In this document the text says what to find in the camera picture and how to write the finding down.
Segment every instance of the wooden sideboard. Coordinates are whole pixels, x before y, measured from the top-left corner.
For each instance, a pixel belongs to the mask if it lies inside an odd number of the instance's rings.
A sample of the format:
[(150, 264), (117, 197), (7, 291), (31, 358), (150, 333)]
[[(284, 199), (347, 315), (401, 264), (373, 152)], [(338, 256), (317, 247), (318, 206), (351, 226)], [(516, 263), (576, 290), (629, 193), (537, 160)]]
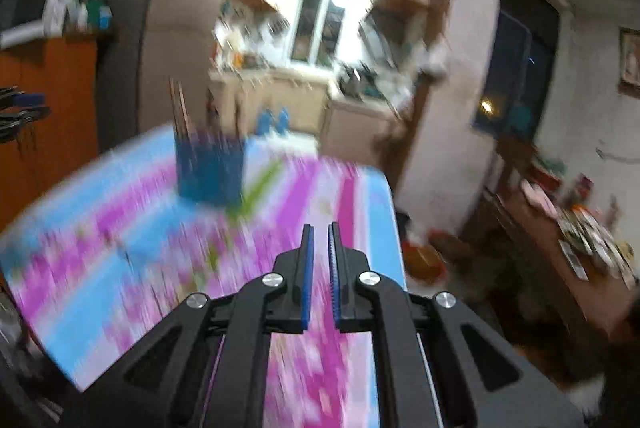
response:
[(0, 231), (44, 192), (98, 156), (94, 36), (0, 51), (0, 86), (44, 93), (50, 115), (0, 145)]

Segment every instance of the brown table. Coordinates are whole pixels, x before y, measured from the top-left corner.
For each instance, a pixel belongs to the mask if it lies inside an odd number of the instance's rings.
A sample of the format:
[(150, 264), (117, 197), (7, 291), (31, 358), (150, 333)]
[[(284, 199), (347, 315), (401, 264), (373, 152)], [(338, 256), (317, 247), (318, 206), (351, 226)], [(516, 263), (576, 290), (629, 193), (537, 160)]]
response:
[(628, 289), (622, 279), (601, 274), (584, 255), (578, 257), (589, 281), (577, 278), (558, 245), (558, 224), (529, 206), (520, 191), (502, 198), (485, 193), (463, 238), (478, 243), (496, 220), (514, 241), (512, 258), (524, 280), (558, 312), (576, 349), (601, 363), (607, 345), (625, 331), (638, 287)]

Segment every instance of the pen holder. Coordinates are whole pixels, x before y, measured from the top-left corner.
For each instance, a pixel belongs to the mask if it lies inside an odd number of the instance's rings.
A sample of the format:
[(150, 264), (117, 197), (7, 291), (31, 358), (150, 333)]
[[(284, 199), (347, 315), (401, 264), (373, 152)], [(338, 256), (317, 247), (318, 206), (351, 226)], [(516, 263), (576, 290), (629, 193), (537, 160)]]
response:
[(180, 197), (217, 207), (242, 202), (244, 139), (176, 134), (175, 158)]

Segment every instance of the window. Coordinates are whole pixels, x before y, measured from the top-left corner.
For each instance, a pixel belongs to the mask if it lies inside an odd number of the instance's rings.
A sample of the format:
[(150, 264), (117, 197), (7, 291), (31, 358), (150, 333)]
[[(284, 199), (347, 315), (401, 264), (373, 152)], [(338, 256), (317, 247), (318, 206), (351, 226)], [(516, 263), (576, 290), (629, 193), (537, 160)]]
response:
[(545, 0), (500, 0), (494, 51), (475, 128), (531, 140), (553, 73), (559, 15)]
[(331, 67), (348, 0), (302, 0), (291, 59)]

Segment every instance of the striped tablecloth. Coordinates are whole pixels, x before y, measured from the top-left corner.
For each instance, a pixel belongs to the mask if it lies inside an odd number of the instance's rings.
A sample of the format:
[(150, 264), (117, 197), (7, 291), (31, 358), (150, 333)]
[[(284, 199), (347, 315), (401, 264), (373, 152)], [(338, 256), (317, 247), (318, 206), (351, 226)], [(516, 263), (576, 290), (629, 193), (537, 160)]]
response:
[(337, 220), (345, 246), (404, 285), (385, 178), (249, 140), (243, 194), (232, 214), (180, 199), (173, 131), (161, 127), (26, 211), (0, 237), (0, 266), (34, 334), (85, 389), (187, 294), (234, 293), (297, 247), (309, 223), (316, 228), (310, 327), (272, 338), (265, 426), (377, 426), (370, 336), (333, 326), (326, 230)]

